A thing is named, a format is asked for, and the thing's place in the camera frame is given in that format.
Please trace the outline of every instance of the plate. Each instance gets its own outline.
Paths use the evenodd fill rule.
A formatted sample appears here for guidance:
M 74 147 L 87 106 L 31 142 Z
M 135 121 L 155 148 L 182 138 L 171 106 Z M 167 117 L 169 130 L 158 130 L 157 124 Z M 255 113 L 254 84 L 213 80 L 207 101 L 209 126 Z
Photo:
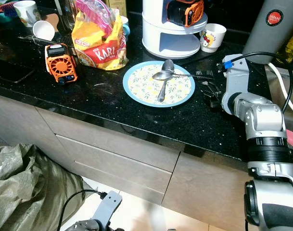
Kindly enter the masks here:
M 193 94 L 195 83 L 192 77 L 177 77 L 166 83 L 166 96 L 163 102 L 158 95 L 163 81 L 152 76 L 162 68 L 163 61 L 148 61 L 130 68 L 124 75 L 125 92 L 135 101 L 152 107 L 173 107 L 187 101 Z M 184 68 L 174 65 L 176 74 L 189 74 Z

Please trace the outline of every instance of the white floor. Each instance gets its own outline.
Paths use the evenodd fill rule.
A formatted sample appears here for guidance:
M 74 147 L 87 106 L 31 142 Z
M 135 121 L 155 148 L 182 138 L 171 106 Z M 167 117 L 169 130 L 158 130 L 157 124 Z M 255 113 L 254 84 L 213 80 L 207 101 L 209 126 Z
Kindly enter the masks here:
M 93 180 L 87 178 L 83 178 L 83 180 L 99 191 L 108 193 L 114 190 L 122 195 L 123 201 L 110 220 L 110 227 L 112 229 L 123 228 L 125 231 L 167 231 L 174 228 L 177 231 L 223 231 Z M 100 202 L 101 199 L 97 194 L 89 196 L 77 213 L 61 227 L 61 231 L 66 230 L 78 220 L 90 219 Z

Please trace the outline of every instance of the gray tarp bag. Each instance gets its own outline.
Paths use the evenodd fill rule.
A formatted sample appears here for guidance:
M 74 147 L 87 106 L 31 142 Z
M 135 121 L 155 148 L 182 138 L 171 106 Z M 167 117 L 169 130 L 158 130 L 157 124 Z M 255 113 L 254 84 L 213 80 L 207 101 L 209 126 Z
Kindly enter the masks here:
M 34 145 L 0 147 L 0 230 L 56 230 L 62 207 L 83 189 L 83 180 L 51 161 Z M 73 197 L 63 219 L 83 204 Z

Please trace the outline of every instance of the black cable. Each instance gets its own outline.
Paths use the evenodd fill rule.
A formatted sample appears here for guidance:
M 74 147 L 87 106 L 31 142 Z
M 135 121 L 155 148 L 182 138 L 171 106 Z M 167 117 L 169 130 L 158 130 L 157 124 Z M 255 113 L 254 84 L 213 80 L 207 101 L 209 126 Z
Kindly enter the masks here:
M 57 231 L 60 231 L 61 229 L 61 225 L 62 225 L 62 219 L 63 219 L 63 215 L 64 215 L 64 211 L 65 211 L 65 208 L 66 208 L 66 205 L 68 204 L 68 202 L 74 197 L 76 196 L 77 194 L 79 193 L 84 193 L 84 192 L 90 192 L 90 193 L 97 193 L 98 195 L 100 195 L 100 198 L 103 199 L 107 193 L 106 192 L 99 192 L 97 190 L 92 190 L 92 189 L 83 189 L 79 192 L 76 192 L 74 194 L 72 194 L 68 199 L 67 201 L 65 202 L 65 204 L 63 205 L 63 208 L 62 208 L 62 212 L 61 212 L 61 216 L 60 216 L 60 219 L 59 219 L 59 225 L 58 225 L 58 228 L 57 228 Z
M 248 230 L 248 221 L 247 221 L 247 220 L 244 220 L 244 221 L 245 221 L 245 223 L 244 223 L 244 228 L 245 228 L 246 231 L 249 231 L 249 230 Z
M 252 52 L 252 53 L 248 53 L 248 54 L 244 54 L 242 56 L 239 56 L 237 58 L 234 58 L 232 60 L 230 60 L 229 62 L 234 62 L 236 60 L 239 60 L 239 59 L 242 59 L 242 58 L 246 58 L 246 57 L 249 57 L 249 56 L 254 56 L 254 55 L 267 55 L 267 56 L 272 56 L 274 58 L 277 58 L 279 59 L 280 61 L 282 61 L 284 63 L 284 65 L 286 66 L 288 72 L 289 72 L 289 75 L 290 75 L 290 88 L 289 88 L 289 92 L 287 94 L 287 97 L 286 97 L 286 100 L 285 100 L 285 103 L 282 107 L 282 113 L 285 112 L 286 110 L 286 107 L 291 99 L 291 95 L 292 95 L 292 91 L 293 91 L 293 71 L 289 65 L 289 63 L 283 59 L 281 56 L 277 55 L 277 54 L 274 54 L 274 53 L 269 53 L 269 52 Z

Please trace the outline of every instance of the sink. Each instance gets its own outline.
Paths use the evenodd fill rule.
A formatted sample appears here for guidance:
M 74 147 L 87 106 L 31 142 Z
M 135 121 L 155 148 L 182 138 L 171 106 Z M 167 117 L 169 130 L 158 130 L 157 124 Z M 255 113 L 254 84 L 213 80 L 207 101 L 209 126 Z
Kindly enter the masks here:
M 286 69 L 277 68 L 282 76 L 285 89 L 288 92 L 289 86 L 290 86 L 290 79 L 289 74 Z M 273 71 L 270 69 L 268 65 L 265 65 L 265 71 L 268 79 L 269 89 L 272 101 L 279 105 L 280 107 L 283 107 L 283 104 L 285 102 L 285 98 L 283 96 L 279 81 L 277 76 L 273 73 Z M 293 111 L 288 106 L 286 108 L 286 111 L 284 112 L 284 120 L 285 120 L 285 126 L 288 130 L 293 131 Z

